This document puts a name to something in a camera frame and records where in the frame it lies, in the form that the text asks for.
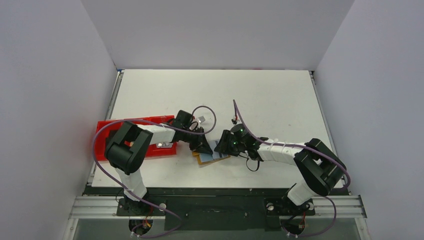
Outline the yellow leather card holder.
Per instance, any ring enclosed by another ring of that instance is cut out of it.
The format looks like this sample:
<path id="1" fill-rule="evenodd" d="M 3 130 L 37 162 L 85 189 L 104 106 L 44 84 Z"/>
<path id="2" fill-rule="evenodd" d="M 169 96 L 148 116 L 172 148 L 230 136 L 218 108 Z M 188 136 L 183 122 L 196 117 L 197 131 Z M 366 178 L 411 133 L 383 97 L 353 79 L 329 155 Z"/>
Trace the yellow leather card holder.
<path id="1" fill-rule="evenodd" d="M 192 156 L 197 160 L 197 163 L 199 165 L 207 165 L 231 157 L 228 154 L 219 153 L 216 151 L 213 151 L 212 154 L 192 152 Z"/>

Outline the silver card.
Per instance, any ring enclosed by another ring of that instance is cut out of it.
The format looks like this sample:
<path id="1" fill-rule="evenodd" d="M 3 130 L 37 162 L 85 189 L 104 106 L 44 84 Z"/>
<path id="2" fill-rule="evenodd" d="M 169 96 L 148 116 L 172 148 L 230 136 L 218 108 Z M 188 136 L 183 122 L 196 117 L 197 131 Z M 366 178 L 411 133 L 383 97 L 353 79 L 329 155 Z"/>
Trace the silver card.
<path id="1" fill-rule="evenodd" d="M 173 143 L 172 142 L 159 142 L 159 143 L 156 144 L 156 147 L 158 149 L 168 149 L 168 148 L 173 147 Z"/>

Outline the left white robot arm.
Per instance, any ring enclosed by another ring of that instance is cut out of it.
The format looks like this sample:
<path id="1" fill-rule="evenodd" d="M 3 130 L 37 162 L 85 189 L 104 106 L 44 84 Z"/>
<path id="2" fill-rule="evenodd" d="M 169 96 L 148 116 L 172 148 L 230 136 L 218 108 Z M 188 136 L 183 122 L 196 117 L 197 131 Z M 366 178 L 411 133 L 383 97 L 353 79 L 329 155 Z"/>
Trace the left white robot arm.
<path id="1" fill-rule="evenodd" d="M 138 125 L 126 120 L 108 141 L 104 157 L 118 173 L 124 185 L 124 195 L 131 200 L 129 208 L 136 215 L 143 215 L 149 210 L 149 201 L 145 198 L 148 190 L 140 172 L 149 147 L 185 142 L 192 152 L 213 153 L 204 129 L 200 126 L 190 129 L 193 120 L 194 116 L 184 110 L 180 110 L 173 120 L 166 123 Z"/>

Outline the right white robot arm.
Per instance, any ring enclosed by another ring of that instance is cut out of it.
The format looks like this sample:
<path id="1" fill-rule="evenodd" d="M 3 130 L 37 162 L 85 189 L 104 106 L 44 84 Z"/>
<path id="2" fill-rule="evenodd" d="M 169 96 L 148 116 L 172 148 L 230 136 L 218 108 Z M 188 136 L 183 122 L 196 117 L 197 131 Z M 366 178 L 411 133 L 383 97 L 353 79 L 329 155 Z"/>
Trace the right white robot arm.
<path id="1" fill-rule="evenodd" d="M 272 161 L 296 166 L 302 180 L 282 199 L 282 207 L 289 214 L 296 213 L 312 197 L 328 196 L 347 171 L 342 161 L 318 138 L 286 143 L 256 137 L 241 123 L 224 130 L 214 150 L 231 156 L 244 153 L 259 163 Z"/>

